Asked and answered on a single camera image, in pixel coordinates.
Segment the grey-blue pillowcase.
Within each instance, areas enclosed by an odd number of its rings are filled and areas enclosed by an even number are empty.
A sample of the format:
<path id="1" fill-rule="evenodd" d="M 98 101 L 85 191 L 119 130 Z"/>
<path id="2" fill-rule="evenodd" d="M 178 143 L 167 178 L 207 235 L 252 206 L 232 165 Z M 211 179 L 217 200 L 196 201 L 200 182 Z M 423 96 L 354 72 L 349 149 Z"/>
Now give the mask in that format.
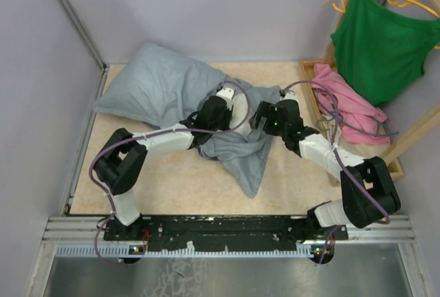
<path id="1" fill-rule="evenodd" d="M 239 128 L 260 102 L 275 103 L 279 87 L 255 87 L 221 70 L 154 43 L 145 43 L 93 104 L 97 113 L 111 114 L 163 129 L 187 118 L 216 93 L 220 84 L 234 87 L 232 115 L 245 113 L 228 133 L 216 134 L 199 147 L 205 158 L 215 158 L 253 198 L 261 185 L 272 137 L 246 142 Z"/>

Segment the white pillow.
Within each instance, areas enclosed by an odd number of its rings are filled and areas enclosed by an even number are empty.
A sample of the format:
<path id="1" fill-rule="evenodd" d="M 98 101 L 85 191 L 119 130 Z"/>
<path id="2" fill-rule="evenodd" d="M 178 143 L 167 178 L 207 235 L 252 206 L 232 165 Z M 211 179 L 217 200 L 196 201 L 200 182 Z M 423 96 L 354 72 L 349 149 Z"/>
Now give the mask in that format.
<path id="1" fill-rule="evenodd" d="M 234 130 L 235 133 L 238 133 L 246 142 L 251 142 L 254 138 L 253 132 L 254 130 L 250 126 L 250 120 L 252 118 L 252 112 L 247 117 L 246 121 L 237 129 Z M 245 118 L 245 113 L 236 113 L 232 115 L 232 119 L 230 122 L 230 129 L 234 129 L 238 126 L 243 119 Z"/>

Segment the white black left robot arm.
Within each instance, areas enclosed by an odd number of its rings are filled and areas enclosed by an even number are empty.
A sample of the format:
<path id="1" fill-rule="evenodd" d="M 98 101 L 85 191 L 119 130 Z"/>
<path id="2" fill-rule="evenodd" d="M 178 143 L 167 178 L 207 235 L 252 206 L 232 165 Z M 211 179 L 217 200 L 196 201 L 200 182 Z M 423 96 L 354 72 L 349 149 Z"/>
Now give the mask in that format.
<path id="1" fill-rule="evenodd" d="M 138 238 L 143 223 L 136 204 L 133 187 L 144 162 L 148 159 L 197 148 L 213 134 L 230 129 L 232 95 L 224 91 L 210 96 L 200 110 L 167 129 L 149 133 L 130 133 L 125 128 L 116 130 L 89 168 L 91 180 L 106 192 L 111 211 L 119 221 L 120 234 L 130 240 Z"/>

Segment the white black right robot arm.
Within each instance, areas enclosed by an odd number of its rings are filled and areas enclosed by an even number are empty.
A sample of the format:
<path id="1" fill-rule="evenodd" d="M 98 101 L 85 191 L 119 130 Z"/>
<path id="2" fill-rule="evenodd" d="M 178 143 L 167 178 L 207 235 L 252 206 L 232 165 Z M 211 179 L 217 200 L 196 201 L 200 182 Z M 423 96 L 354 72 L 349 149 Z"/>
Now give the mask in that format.
<path id="1" fill-rule="evenodd" d="M 319 165 L 340 182 L 341 199 L 322 203 L 307 213 L 307 231 L 313 238 L 323 239 L 333 226 L 365 228 L 380 221 L 388 223 L 401 209 L 385 161 L 378 156 L 355 155 L 305 126 L 294 92 L 281 93 L 277 103 L 260 102 L 250 126 L 280 137 L 288 150 Z"/>

